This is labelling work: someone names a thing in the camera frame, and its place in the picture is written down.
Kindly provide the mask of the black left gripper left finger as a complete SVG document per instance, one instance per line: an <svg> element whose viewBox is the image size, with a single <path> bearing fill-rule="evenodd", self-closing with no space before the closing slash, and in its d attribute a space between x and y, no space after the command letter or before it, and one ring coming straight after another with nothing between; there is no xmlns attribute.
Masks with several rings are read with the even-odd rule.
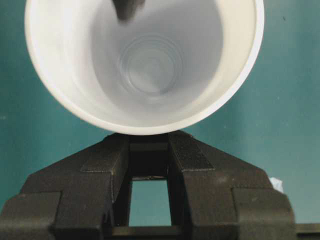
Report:
<svg viewBox="0 0 320 240"><path fill-rule="evenodd" d="M102 240L128 169L129 137L102 141L30 174L0 214L3 240Z"/></svg>

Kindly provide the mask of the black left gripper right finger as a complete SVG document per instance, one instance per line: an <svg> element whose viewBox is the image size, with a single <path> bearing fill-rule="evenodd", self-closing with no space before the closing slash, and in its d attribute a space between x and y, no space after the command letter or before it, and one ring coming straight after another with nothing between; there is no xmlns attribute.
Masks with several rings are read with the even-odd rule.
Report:
<svg viewBox="0 0 320 240"><path fill-rule="evenodd" d="M288 197L264 170L185 132L168 135L171 222L191 240L294 240Z"/></svg>

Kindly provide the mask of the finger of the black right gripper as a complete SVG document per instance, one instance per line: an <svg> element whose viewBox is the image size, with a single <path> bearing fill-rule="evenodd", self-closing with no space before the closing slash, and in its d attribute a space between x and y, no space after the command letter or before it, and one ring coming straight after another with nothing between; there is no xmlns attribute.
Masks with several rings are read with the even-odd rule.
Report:
<svg viewBox="0 0 320 240"><path fill-rule="evenodd" d="M112 0L118 20L130 21L136 11L142 8L145 0Z"/></svg>

